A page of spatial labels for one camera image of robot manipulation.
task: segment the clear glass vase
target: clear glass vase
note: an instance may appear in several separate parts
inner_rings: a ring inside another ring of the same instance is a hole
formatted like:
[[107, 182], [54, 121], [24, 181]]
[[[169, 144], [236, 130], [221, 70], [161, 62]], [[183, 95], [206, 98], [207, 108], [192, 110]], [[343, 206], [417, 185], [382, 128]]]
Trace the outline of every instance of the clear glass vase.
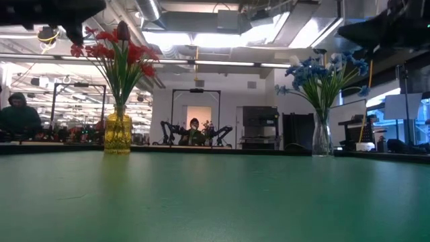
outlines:
[[314, 136], [312, 138], [312, 156], [333, 156], [333, 144], [329, 128], [329, 110], [315, 110], [314, 113]]
[[126, 106], [115, 106], [115, 112], [106, 118], [105, 153], [126, 155], [132, 143], [132, 119]]

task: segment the man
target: man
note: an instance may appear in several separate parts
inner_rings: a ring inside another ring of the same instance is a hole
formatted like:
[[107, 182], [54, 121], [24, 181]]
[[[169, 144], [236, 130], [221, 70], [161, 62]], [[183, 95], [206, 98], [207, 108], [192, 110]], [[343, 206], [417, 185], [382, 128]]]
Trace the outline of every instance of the man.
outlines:
[[32, 138], [42, 125], [37, 111], [27, 106], [26, 97], [22, 93], [12, 94], [9, 104], [9, 107], [1, 111], [1, 128], [12, 134], [27, 134], [28, 138]]
[[199, 120], [197, 118], [193, 118], [189, 122], [189, 126], [189, 130], [184, 130], [180, 133], [181, 140], [178, 142], [178, 145], [204, 145], [206, 138], [198, 130]]

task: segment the table surface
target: table surface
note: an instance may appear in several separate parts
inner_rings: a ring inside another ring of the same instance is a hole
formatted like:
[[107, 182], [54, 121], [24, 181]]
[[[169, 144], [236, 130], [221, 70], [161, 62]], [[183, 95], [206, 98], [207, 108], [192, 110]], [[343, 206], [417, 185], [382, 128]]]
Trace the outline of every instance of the table surface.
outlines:
[[430, 241], [430, 166], [102, 152], [0, 157], [0, 241]]

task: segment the doorway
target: doorway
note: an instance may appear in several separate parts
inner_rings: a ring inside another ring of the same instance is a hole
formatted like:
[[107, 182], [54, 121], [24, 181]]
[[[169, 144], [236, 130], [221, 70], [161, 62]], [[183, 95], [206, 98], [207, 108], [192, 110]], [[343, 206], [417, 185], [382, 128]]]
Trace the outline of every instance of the doorway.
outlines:
[[200, 125], [198, 130], [202, 130], [204, 128], [203, 124], [206, 123], [206, 121], [212, 120], [212, 108], [204, 106], [187, 106], [187, 122], [185, 123], [185, 129], [189, 128], [189, 122], [193, 118], [197, 118], [199, 120]]

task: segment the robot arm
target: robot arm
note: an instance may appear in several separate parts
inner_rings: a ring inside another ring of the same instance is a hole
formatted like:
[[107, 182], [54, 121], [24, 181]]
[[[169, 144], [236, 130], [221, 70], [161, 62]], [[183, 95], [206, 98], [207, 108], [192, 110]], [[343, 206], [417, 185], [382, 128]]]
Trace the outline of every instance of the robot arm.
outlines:
[[[179, 125], [172, 125], [169, 122], [161, 121], [161, 129], [163, 130], [163, 144], [172, 145], [175, 140], [173, 134], [186, 135], [187, 131]], [[166, 126], [169, 129], [170, 135], [167, 135]]]
[[229, 133], [231, 132], [231, 130], [233, 130], [233, 128], [231, 126], [224, 126], [222, 128], [220, 128], [219, 130], [213, 132], [212, 134], [210, 134], [210, 138], [214, 138], [215, 136], [218, 136], [221, 134], [217, 139], [216, 139], [216, 145], [221, 146], [222, 145], [222, 139]]

